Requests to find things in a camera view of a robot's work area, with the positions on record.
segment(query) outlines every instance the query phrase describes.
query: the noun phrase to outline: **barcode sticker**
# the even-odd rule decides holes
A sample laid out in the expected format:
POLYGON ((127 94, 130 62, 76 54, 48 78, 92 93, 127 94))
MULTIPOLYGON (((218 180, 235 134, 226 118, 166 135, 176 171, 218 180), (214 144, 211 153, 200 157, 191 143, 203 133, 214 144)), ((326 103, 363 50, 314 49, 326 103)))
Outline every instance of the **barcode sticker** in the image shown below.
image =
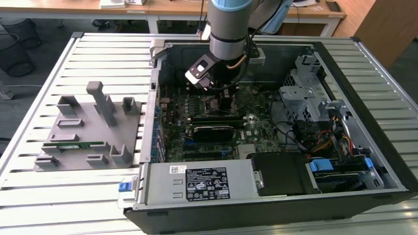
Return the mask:
POLYGON ((186 165, 171 165, 170 174, 186 173, 186 169, 187 169, 186 165))
POLYGON ((127 13, 134 13, 134 14, 144 14, 144 11, 127 11, 127 13))

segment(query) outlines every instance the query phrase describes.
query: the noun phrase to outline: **black rectangular component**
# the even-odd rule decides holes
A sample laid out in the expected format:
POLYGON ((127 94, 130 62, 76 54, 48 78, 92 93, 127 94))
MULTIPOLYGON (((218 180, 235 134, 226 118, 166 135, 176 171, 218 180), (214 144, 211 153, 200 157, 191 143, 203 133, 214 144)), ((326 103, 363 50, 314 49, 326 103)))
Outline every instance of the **black rectangular component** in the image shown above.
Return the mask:
POLYGON ((199 126, 194 128, 192 139, 195 142, 227 142, 234 137, 231 126, 199 126))
POLYGON ((233 126, 234 128, 243 128, 246 121, 242 116, 223 116, 223 117, 194 117, 190 121, 192 125, 199 126, 233 126))
POLYGON ((341 12, 341 8, 339 8, 339 5, 337 2, 334 2, 334 1, 326 1, 326 2, 327 2, 330 11, 341 12))
POLYGON ((253 153, 254 170, 261 171, 265 187, 261 196, 302 195, 319 193, 306 169, 306 157, 301 153, 253 153))

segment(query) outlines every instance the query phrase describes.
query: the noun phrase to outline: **warning label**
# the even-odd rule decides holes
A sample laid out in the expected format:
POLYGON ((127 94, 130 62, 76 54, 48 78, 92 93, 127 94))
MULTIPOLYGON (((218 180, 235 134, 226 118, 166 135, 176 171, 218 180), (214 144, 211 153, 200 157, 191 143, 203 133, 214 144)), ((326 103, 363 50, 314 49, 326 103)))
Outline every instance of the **warning label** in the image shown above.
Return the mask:
POLYGON ((227 168, 187 169, 186 192, 190 202, 230 199, 227 168))

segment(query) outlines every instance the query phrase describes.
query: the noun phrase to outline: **metal bracket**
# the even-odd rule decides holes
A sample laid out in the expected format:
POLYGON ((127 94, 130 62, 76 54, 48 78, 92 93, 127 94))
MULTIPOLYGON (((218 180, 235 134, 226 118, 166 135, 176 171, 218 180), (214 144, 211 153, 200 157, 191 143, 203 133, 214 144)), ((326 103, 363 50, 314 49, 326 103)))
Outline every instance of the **metal bracket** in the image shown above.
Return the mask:
POLYGON ((164 49, 166 49, 166 40, 154 39, 151 41, 151 46, 150 46, 151 60, 156 60, 159 57, 162 57, 166 54, 164 49))
POLYGON ((329 109, 341 109, 341 108, 345 108, 346 107, 346 104, 339 101, 339 100, 334 100, 334 101, 322 101, 321 104, 318 105, 318 110, 319 110, 319 113, 321 113, 321 118, 326 118, 329 116, 329 109))

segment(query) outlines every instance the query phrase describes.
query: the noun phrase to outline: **slotted metal platform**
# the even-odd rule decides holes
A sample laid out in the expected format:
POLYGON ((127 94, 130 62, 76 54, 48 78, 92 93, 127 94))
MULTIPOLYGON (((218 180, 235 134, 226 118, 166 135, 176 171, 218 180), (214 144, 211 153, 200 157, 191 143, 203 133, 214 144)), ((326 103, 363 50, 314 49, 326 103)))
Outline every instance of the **slotted metal platform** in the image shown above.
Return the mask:
MULTIPOLYGON (((118 208, 118 183, 138 174, 142 108, 134 167, 130 169, 34 172, 34 161, 55 122, 60 95, 94 102, 86 92, 100 80, 112 101, 146 102, 152 68, 152 39, 196 40, 195 35, 96 34, 72 38, 0 159, 0 233, 144 234, 118 208)), ((317 37, 257 37, 257 40, 322 41, 415 176, 418 175, 418 106, 362 43, 317 37)), ((351 219, 314 221, 194 234, 417 234, 418 201, 381 206, 351 219)))

